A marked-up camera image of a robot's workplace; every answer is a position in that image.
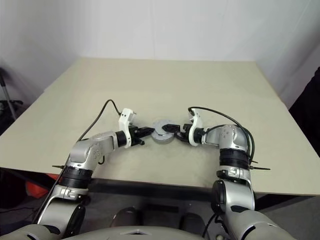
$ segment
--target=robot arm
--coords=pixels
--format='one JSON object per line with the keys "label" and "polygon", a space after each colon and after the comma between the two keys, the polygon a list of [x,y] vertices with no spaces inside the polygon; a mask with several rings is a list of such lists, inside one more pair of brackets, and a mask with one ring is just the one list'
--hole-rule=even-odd
{"label": "robot arm", "polygon": [[55,240],[77,235],[85,217],[84,200],[88,185],[98,163],[105,156],[120,147],[129,148],[144,145],[141,138],[150,135],[154,129],[138,128],[132,125],[136,114],[123,109],[119,118],[119,131],[96,134],[75,143],[63,167],[61,181],[54,186],[37,224],[20,228],[3,239]]}
{"label": "robot arm", "polygon": [[224,229],[235,240],[293,240],[264,214],[255,211],[248,142],[243,127],[226,124],[203,128],[197,109],[191,109],[192,124],[165,125],[165,131],[174,132],[178,139],[192,146],[213,145],[219,147],[219,180],[212,187],[211,208],[216,219],[221,217]]}

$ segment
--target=black cable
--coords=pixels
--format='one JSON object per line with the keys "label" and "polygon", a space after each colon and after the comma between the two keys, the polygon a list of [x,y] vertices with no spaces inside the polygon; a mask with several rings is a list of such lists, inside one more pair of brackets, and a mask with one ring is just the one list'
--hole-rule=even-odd
{"label": "black cable", "polygon": [[252,163],[253,159],[254,159],[254,155],[255,155],[255,140],[254,140],[254,137],[252,136],[251,132],[244,128],[246,130],[246,132],[249,134],[249,137],[251,139],[251,146],[252,146],[252,150],[251,150],[251,154],[250,154],[250,164]]}
{"label": "black cable", "polygon": [[224,221],[219,220],[219,219],[218,219],[219,217],[220,217],[219,215],[217,215],[217,216],[215,217],[215,219],[214,219],[214,223],[215,223],[215,224],[221,224],[221,225],[222,225],[222,227],[223,227],[223,229],[224,229],[224,231],[225,231],[227,234],[229,234],[228,229],[227,229],[227,227],[226,227],[226,225],[225,225]]}
{"label": "black cable", "polygon": [[102,164],[104,164],[104,163],[105,163],[105,156],[103,155],[102,161],[98,161],[98,164],[99,164],[99,165],[102,165]]}
{"label": "black cable", "polygon": [[[97,117],[95,118],[95,120],[91,123],[91,125],[83,132],[83,134],[78,138],[77,142],[81,141],[82,138],[83,138],[83,137],[90,131],[90,129],[96,124],[96,122],[97,122],[97,121],[99,120],[99,118],[101,117],[102,113],[104,112],[104,110],[105,110],[105,108],[106,108],[106,106],[107,106],[107,104],[108,104],[109,102],[112,102],[112,104],[113,104],[113,106],[114,106],[114,108],[115,108],[115,111],[118,113],[119,116],[121,115],[121,112],[119,112],[119,110],[118,110],[115,102],[114,102],[112,99],[108,99],[108,100],[104,103],[103,107],[101,108],[98,116],[97,116]],[[70,157],[70,155],[67,157],[63,169],[61,170],[59,176],[57,177],[57,179],[55,180],[53,186],[51,187],[49,193],[47,194],[47,196],[45,197],[45,199],[44,199],[44,201],[42,202],[41,206],[39,207],[38,211],[36,212],[36,214],[35,214],[35,216],[34,216],[34,218],[33,218],[33,220],[32,220],[32,223],[33,223],[33,224],[36,223],[37,218],[40,216],[41,211],[43,210],[43,208],[44,208],[45,205],[47,204],[47,202],[48,202],[48,200],[49,200],[49,197],[51,196],[51,194],[52,194],[55,186],[57,185],[57,183],[58,183],[59,180],[61,179],[61,176],[62,176],[62,174],[64,173],[64,171],[65,171],[65,169],[66,169],[66,165],[67,165],[67,163],[68,163],[69,157]]]}
{"label": "black cable", "polygon": [[[226,115],[226,114],[224,114],[222,112],[219,112],[219,111],[207,108],[207,107],[202,107],[202,106],[191,106],[191,107],[188,107],[188,111],[192,115],[194,115],[194,112],[192,111],[192,109],[206,110],[206,111],[221,115],[221,116],[225,117],[226,119],[229,119],[230,121],[234,122],[243,131],[243,133],[245,135],[245,138],[246,138],[248,153],[251,152],[250,151],[250,138],[251,138],[251,141],[252,141],[253,140],[252,134],[249,133],[249,131],[247,129],[245,129],[237,120],[233,119],[232,117],[230,117],[230,116],[228,116],[228,115]],[[252,160],[253,160],[253,158],[251,157],[251,154],[250,154],[249,158],[248,158],[249,165],[251,164]]]}
{"label": "black cable", "polygon": [[33,210],[34,208],[33,207],[20,207],[20,208],[10,209],[10,210],[6,210],[6,211],[0,211],[0,214],[19,211],[19,210],[22,210],[22,209],[32,209]]}
{"label": "black cable", "polygon": [[209,228],[212,220],[213,220],[216,216],[217,216],[217,215],[214,213],[214,214],[210,217],[208,223],[205,225],[205,228],[204,228],[203,233],[202,233],[202,237],[203,237],[203,238],[206,236],[206,233],[207,233],[207,231],[208,231],[208,228]]}
{"label": "black cable", "polygon": [[217,128],[220,128],[220,127],[223,127],[224,125],[225,125],[225,124],[211,127],[211,128],[209,128],[207,131],[205,131],[205,133],[208,134],[208,133],[210,133],[212,130],[217,129]]}
{"label": "black cable", "polygon": [[116,112],[118,113],[118,115],[119,115],[119,116],[121,115],[121,112],[119,112],[119,110],[118,110],[115,102],[114,102],[112,99],[107,100],[107,101],[105,102],[105,104],[103,105],[103,107],[101,108],[98,116],[96,116],[95,120],[91,123],[91,125],[82,133],[82,135],[79,137],[79,139],[77,140],[77,142],[81,141],[82,138],[83,138],[83,137],[90,131],[90,129],[96,124],[96,122],[97,122],[97,121],[99,120],[99,118],[101,117],[102,113],[104,112],[104,110],[105,110],[105,108],[106,108],[106,106],[107,106],[107,104],[108,104],[109,102],[112,102],[112,104],[113,104]]}

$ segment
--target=beige table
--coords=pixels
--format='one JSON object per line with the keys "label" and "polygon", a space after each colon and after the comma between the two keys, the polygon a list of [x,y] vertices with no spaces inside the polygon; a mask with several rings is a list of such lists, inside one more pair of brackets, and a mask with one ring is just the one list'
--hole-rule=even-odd
{"label": "beige table", "polygon": [[[107,99],[136,113],[135,124],[189,123],[187,108],[209,107],[238,120],[255,139],[253,188],[258,193],[320,195],[320,160],[254,62],[81,58],[0,137],[1,167],[55,173]],[[205,127],[229,123],[202,112]],[[88,137],[118,131],[112,105]],[[112,153],[96,178],[211,187],[219,151],[174,140]]]}

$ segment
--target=red object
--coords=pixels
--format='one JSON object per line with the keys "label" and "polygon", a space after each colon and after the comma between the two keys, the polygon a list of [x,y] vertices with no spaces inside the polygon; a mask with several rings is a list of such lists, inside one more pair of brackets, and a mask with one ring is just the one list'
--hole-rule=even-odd
{"label": "red object", "polygon": [[[47,175],[50,178],[57,179],[59,175],[57,174],[52,174],[52,173],[47,173]],[[38,186],[37,184],[34,184],[32,182],[27,181],[25,184],[26,192],[29,196],[32,196],[36,199],[39,199],[46,195],[48,193],[48,190],[46,190],[43,187]]]}

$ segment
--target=black cable tie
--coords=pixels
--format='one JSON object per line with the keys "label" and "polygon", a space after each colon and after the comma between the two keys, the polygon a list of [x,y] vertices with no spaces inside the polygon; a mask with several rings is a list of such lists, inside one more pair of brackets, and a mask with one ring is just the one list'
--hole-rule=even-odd
{"label": "black cable tie", "polygon": [[256,169],[256,170],[271,170],[271,168],[266,167],[257,167],[257,166],[250,166],[250,169]]}
{"label": "black cable tie", "polygon": [[54,168],[58,168],[58,169],[64,169],[64,165],[52,165],[52,167]]}

